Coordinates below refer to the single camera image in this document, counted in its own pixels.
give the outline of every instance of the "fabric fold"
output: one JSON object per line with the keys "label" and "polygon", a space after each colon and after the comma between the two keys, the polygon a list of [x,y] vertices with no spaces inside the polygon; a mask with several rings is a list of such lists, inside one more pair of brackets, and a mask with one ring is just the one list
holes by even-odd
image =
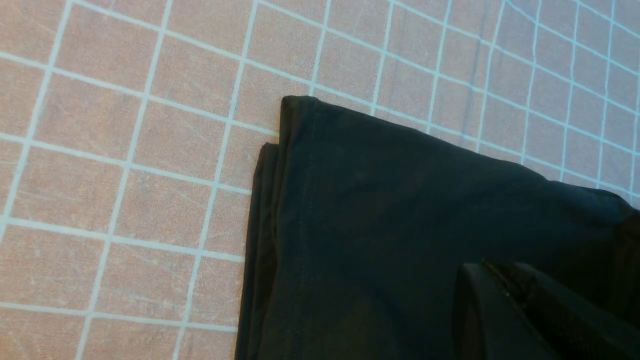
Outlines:
{"label": "fabric fold", "polygon": [[452,359],[458,266],[552,274],[633,209],[313,97],[253,179],[236,359]]}

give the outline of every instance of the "black fabric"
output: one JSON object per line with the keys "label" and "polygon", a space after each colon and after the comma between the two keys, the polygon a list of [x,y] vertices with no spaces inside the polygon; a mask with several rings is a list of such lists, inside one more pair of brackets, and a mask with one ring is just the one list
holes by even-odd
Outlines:
{"label": "black fabric", "polygon": [[451,359],[462,263],[553,273],[630,216],[617,195],[547,181],[312,97],[285,97],[253,180],[236,359]]}

